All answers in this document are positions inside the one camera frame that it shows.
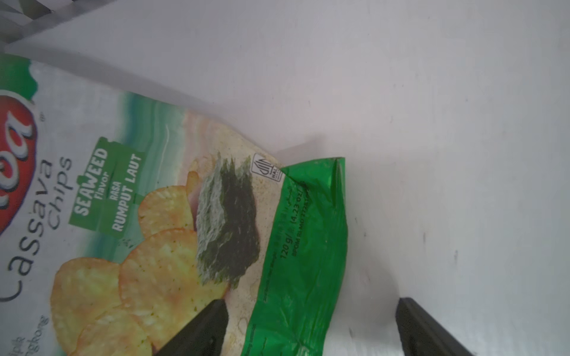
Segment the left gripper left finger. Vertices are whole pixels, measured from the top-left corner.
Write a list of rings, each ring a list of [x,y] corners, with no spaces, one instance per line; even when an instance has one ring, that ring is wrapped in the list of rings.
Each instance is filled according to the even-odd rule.
[[[223,299],[212,301],[182,328],[156,356],[220,356],[229,314]]]

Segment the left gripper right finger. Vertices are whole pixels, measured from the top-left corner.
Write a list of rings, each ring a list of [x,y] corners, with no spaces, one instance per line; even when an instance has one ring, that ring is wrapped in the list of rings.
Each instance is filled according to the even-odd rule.
[[[400,298],[396,323],[405,356],[473,356],[413,298]]]

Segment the green red Chuba bag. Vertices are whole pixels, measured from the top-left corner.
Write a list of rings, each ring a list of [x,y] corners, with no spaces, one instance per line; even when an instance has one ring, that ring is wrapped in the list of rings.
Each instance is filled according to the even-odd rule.
[[[322,355],[347,240],[344,158],[1,56],[3,355],[156,355],[219,299],[221,355]]]

